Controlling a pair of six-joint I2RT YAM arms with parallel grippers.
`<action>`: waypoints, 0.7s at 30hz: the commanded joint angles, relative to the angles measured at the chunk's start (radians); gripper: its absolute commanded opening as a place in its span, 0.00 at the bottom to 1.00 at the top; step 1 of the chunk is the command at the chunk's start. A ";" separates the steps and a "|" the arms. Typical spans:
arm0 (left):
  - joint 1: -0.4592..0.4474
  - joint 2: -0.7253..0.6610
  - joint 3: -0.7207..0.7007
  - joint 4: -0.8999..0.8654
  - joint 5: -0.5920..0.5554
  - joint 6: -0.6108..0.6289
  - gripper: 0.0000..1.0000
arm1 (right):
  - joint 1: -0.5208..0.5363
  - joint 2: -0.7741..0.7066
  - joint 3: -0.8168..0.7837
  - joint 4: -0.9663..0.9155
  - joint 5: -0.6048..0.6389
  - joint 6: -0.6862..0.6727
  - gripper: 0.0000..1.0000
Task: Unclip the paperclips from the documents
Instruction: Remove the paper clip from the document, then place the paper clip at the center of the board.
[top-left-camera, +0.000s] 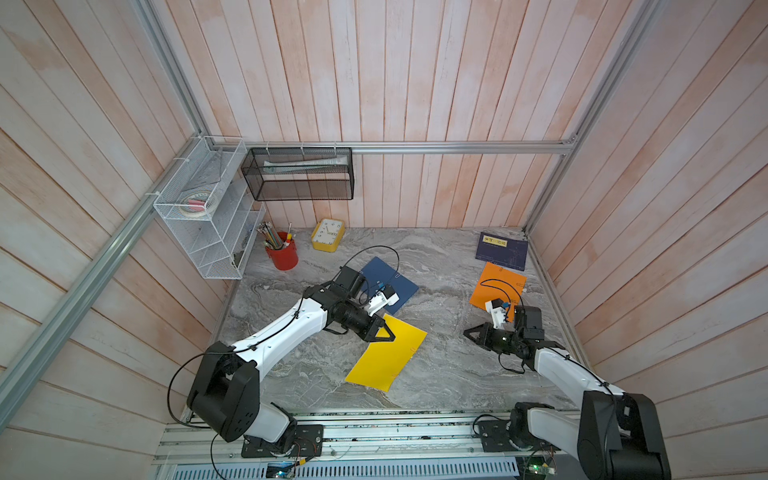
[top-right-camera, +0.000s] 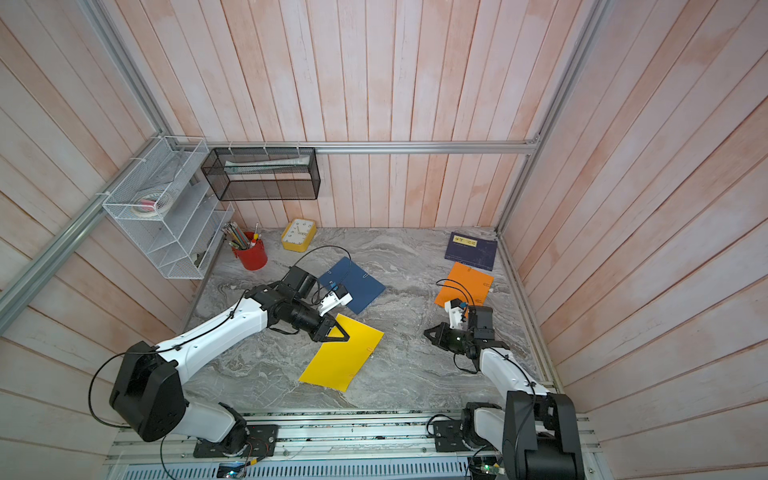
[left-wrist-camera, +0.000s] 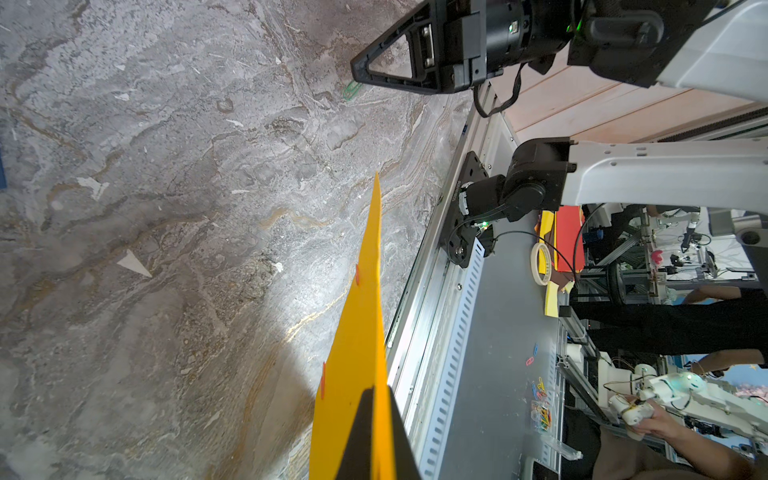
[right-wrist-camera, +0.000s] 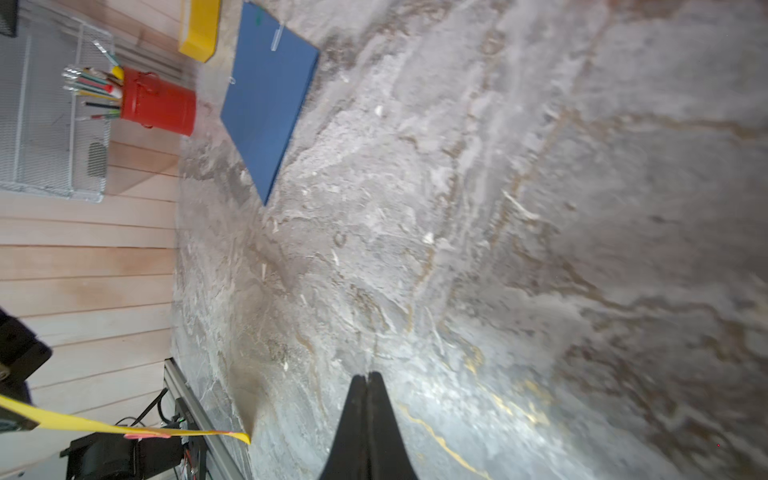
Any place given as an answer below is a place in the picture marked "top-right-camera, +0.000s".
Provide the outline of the yellow paper document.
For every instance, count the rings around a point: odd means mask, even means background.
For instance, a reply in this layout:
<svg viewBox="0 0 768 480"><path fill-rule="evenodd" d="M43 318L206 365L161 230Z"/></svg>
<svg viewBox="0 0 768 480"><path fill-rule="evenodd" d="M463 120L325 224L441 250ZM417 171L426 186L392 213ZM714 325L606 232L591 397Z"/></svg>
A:
<svg viewBox="0 0 768 480"><path fill-rule="evenodd" d="M324 343L299 381L346 392L384 333L343 314L337 314L335 320L349 335L349 340Z"/></svg>

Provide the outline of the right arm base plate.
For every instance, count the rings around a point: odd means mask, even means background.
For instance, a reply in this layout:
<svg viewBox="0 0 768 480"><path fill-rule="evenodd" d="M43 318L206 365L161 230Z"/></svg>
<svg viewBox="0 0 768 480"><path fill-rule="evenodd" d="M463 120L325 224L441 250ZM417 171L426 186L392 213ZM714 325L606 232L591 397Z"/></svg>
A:
<svg viewBox="0 0 768 480"><path fill-rule="evenodd" d="M440 416L428 422L427 433L434 440L439 453L458 453L475 450L464 437L462 422Z"/></svg>

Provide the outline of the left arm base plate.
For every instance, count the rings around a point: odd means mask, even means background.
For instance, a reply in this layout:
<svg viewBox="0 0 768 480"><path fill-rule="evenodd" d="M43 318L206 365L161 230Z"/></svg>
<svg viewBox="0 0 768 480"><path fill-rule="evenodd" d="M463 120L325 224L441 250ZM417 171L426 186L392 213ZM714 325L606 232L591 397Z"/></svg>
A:
<svg viewBox="0 0 768 480"><path fill-rule="evenodd" d="M244 457L263 459L274 454L279 427L275 424L235 426L221 442L199 439L194 458Z"/></svg>

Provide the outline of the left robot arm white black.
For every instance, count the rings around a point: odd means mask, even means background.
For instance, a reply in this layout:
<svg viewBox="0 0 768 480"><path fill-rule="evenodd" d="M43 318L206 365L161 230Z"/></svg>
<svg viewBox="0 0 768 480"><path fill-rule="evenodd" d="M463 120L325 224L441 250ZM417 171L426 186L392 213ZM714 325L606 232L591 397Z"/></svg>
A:
<svg viewBox="0 0 768 480"><path fill-rule="evenodd" d="M168 434L195 437L235 456L245 448L246 420L232 407L200 404L184 396L184 384L210 361L240 341L285 322L314 342L346 342L349 335L331 316L348 304L351 293L333 286L318 305L307 297L317 280L293 266L279 281L257 285L219 315L175 338L150 346L138 342L122 355L110 406L142 440L154 442Z"/></svg>

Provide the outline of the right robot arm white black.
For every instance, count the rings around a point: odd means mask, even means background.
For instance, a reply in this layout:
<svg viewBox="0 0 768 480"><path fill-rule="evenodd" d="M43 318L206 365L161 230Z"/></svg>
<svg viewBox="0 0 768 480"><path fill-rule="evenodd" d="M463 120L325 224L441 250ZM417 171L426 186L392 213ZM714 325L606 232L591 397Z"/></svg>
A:
<svg viewBox="0 0 768 480"><path fill-rule="evenodd" d="M449 320L424 331L430 342L472 362L472 374L489 379L504 403L469 402L454 419L436 414L427 436L439 452L470 450L472 479L584 479L577 414L572 400L533 379L495 338L493 309L454 299Z"/></svg>

